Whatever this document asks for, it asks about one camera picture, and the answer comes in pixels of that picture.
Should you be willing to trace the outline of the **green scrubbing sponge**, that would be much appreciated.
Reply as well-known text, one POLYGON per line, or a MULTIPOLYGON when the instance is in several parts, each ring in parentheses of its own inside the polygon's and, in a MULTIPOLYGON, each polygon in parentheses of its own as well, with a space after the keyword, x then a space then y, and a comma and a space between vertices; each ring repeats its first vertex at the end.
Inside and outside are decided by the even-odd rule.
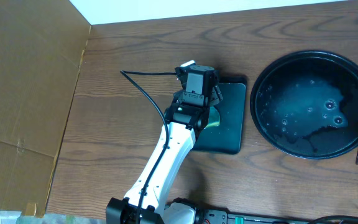
POLYGON ((208 116, 208 123, 205 126, 205 129, 219 126, 220 122, 221 122, 221 116, 220 116, 219 111, 214 106, 210 107, 209 116, 208 116))

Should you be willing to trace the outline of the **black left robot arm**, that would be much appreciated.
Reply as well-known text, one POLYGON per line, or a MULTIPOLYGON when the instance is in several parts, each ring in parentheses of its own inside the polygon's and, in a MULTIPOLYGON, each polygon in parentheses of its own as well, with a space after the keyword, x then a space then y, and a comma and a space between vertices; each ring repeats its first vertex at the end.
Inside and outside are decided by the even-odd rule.
POLYGON ((194 223, 197 209, 189 205, 167 208, 166 202, 180 166, 193 149, 200 132, 219 126, 215 105, 222 101, 219 73, 191 60, 175 69, 182 89, 171 105, 158 110, 163 126, 158 143, 141 175, 122 200, 112 198, 106 207, 107 223, 194 223))

